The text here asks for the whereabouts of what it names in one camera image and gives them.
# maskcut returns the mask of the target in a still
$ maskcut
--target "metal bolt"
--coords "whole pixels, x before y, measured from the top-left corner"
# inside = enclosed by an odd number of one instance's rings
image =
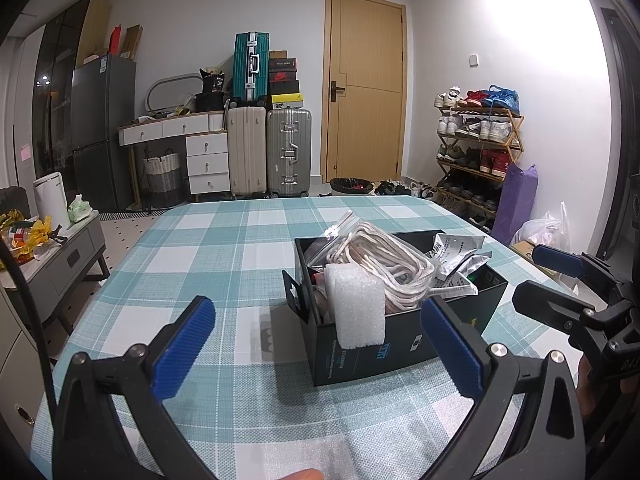
[[[562,354],[561,351],[559,350],[552,350],[551,352],[551,360],[555,363],[563,363],[564,362],[564,355]]]
[[[89,356],[85,352],[78,352],[74,354],[71,360],[74,362],[75,365],[81,365],[81,364],[84,364],[84,362],[88,359],[88,357]]]
[[[129,348],[129,355],[132,357],[142,357],[146,354],[146,345],[137,344]]]
[[[504,357],[507,355],[507,347],[502,343],[494,343],[491,345],[491,353],[496,357]]]

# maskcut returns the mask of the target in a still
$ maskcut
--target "shelf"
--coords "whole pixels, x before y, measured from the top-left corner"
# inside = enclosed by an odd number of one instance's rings
[[[467,200],[466,198],[462,198],[461,196],[458,196],[458,195],[453,194],[453,193],[451,193],[451,192],[449,192],[449,191],[446,191],[446,190],[442,189],[441,187],[437,187],[437,186],[436,186],[436,189],[437,189],[440,193],[442,193],[443,195],[445,195],[445,196],[450,196],[450,197],[452,197],[452,198],[455,198],[456,200],[460,200],[460,202],[465,202],[465,203],[470,204],[470,205],[472,205],[472,206],[474,206],[474,207],[477,207],[478,209],[482,209],[482,211],[484,211],[485,213],[489,213],[490,215],[495,216],[495,211],[491,211],[490,209],[485,208],[483,205],[476,204],[476,203],[475,203],[475,202],[473,202],[472,200]]]
[[[475,106],[468,107],[455,107],[455,108],[438,108],[441,112],[449,112],[455,114],[465,115],[482,115],[482,116],[496,116],[496,117],[510,117],[514,119],[520,119],[522,116],[514,114],[508,108],[481,108]]]
[[[457,135],[449,135],[449,134],[438,134],[439,137],[445,137],[446,139],[456,139],[456,140],[466,140],[466,142],[475,142],[476,144],[485,144],[487,146],[495,146],[496,148],[501,148],[503,150],[507,149],[507,144],[503,142],[494,142],[492,140],[482,140],[482,139],[471,139],[469,137],[462,137]],[[516,146],[511,145],[512,150],[522,151],[522,148],[518,148]]]
[[[450,167],[450,168],[452,168],[454,170],[466,171],[467,173],[474,174],[475,176],[481,176],[482,178],[487,178],[489,180],[494,180],[496,182],[504,182],[504,179],[501,176],[495,176],[494,174],[485,173],[484,171],[472,170],[471,168],[466,168],[465,166],[459,166],[457,164],[453,164],[452,162],[449,162],[448,160],[442,160],[440,158],[436,158],[436,162],[440,165],[440,167],[448,166],[448,167]]]

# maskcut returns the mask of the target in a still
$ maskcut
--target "white rope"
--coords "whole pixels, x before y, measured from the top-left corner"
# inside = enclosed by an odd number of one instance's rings
[[[414,309],[426,296],[435,272],[424,254],[364,220],[329,251],[327,262],[356,263],[382,280],[387,314]]]

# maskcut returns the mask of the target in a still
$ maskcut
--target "white foam block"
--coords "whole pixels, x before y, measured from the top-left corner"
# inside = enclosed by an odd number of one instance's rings
[[[324,280],[338,343],[344,349],[385,342],[385,287],[358,264],[328,264]]]

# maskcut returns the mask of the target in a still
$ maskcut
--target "checkered tablecloth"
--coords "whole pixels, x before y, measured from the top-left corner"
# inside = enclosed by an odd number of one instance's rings
[[[314,387],[298,318],[286,305],[282,269],[293,273],[293,239],[320,235],[348,208],[388,232],[481,234],[439,206],[407,196],[246,200],[173,209],[140,238],[88,307],[54,370],[56,393],[75,352],[92,358],[121,355],[133,343],[151,341],[201,294],[216,306],[216,327],[180,392],[164,405],[221,480],[275,479],[307,467],[328,479],[419,478],[471,406],[440,361]],[[509,285],[484,338],[522,355],[546,354],[552,347],[568,353],[558,333],[554,339],[554,331],[517,314],[510,301],[514,286],[524,280],[555,284],[491,238],[485,247],[493,250],[490,265]],[[140,462],[158,470],[126,403],[121,397],[114,402]],[[517,400],[512,404],[505,427],[518,410]],[[31,459],[48,478],[51,439],[43,402]],[[488,460],[498,455],[499,446],[494,448]]]

